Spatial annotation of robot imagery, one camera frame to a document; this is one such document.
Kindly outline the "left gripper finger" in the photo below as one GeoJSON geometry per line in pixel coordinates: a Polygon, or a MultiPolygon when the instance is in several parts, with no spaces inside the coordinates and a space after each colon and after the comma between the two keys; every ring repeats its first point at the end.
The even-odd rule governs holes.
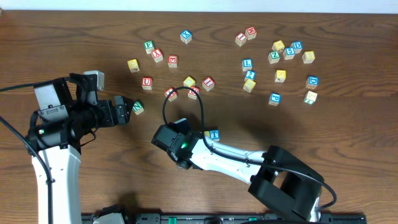
{"type": "Polygon", "coordinates": [[[130,112],[125,105],[117,105],[116,114],[118,118],[118,124],[127,124],[130,119],[130,112]]]}
{"type": "Polygon", "coordinates": [[[115,108],[118,113],[130,113],[134,104],[134,100],[125,96],[115,96],[115,108]]]}

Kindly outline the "blue T block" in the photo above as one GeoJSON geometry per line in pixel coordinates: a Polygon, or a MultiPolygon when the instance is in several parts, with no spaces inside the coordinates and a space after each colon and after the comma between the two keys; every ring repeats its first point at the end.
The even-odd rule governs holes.
{"type": "Polygon", "coordinates": [[[213,141],[219,141],[220,140],[220,131],[218,129],[210,130],[210,138],[213,141]]]}

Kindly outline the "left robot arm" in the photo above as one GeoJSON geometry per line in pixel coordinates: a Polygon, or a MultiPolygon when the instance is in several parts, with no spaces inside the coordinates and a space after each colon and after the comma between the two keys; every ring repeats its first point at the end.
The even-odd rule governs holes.
{"type": "Polygon", "coordinates": [[[82,137],[126,124],[133,100],[99,100],[104,73],[71,73],[34,86],[39,110],[26,136],[38,188],[39,223],[81,223],[78,175],[82,137]]]}

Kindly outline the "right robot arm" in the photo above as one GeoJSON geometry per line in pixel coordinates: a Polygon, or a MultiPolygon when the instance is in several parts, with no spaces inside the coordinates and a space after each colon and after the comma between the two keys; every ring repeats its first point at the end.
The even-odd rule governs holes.
{"type": "Polygon", "coordinates": [[[249,185],[249,193],[287,220],[318,222],[323,177],[278,146],[245,151],[190,128],[186,119],[161,125],[151,143],[181,168],[220,172],[249,185]]]}

